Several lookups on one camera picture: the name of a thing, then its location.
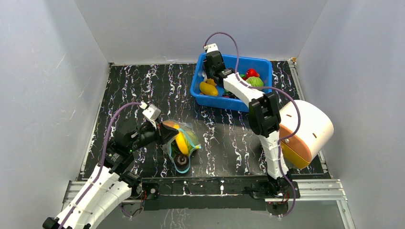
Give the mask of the yellow toy banana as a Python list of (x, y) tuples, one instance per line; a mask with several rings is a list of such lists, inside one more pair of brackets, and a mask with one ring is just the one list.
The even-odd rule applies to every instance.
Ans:
[(186, 141), (186, 137), (182, 131), (179, 131), (175, 138), (177, 147), (179, 148), (180, 152), (184, 155), (189, 156), (190, 152), (188, 149), (188, 142)]

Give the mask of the small orange toy fruit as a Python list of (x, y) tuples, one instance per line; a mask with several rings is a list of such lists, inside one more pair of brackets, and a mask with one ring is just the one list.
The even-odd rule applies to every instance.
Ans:
[(214, 87), (217, 85), (217, 84), (215, 83), (214, 79), (207, 79), (205, 82), (206, 82), (207, 84), (209, 84), (209, 85), (214, 86)]

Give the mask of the clear zip top bag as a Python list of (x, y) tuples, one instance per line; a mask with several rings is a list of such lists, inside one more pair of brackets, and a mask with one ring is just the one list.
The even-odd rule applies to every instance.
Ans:
[(174, 137), (161, 146), (175, 166), (177, 172), (184, 174), (190, 169), (191, 155), (201, 149), (202, 145), (194, 132), (191, 123), (182, 123), (175, 120), (165, 120), (163, 124), (178, 131)]

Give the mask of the green toy cabbage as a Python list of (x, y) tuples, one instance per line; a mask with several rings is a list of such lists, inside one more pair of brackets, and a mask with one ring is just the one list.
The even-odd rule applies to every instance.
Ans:
[(193, 151), (201, 148), (199, 139), (193, 131), (186, 131), (184, 133), (184, 137), (186, 140), (186, 146), (188, 148), (188, 154), (191, 154)]

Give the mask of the dark purple toy plum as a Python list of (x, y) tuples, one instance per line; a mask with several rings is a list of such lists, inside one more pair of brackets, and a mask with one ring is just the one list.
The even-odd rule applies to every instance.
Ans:
[(175, 156), (174, 163), (179, 170), (185, 170), (189, 166), (190, 159), (187, 155), (177, 154)]

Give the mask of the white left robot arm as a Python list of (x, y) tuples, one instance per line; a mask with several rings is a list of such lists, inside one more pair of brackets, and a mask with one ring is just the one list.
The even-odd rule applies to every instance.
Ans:
[(139, 129), (120, 128), (114, 132), (91, 177), (56, 217), (48, 217), (44, 229), (95, 229), (123, 200), (142, 194), (141, 178), (127, 167), (133, 151), (151, 143), (163, 146), (183, 134), (171, 121), (146, 121)]

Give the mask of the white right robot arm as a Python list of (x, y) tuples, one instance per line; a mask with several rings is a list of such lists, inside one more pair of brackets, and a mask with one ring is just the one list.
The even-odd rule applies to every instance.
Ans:
[(253, 88), (242, 80), (235, 69), (226, 68), (222, 54), (217, 48), (204, 46), (204, 68), (208, 79), (233, 93), (248, 107), (249, 125), (259, 138), (266, 157), (267, 174), (274, 179), (269, 184), (269, 192), (276, 198), (282, 197), (288, 191), (283, 169), (287, 166), (282, 158), (279, 143), (281, 116), (273, 94)]

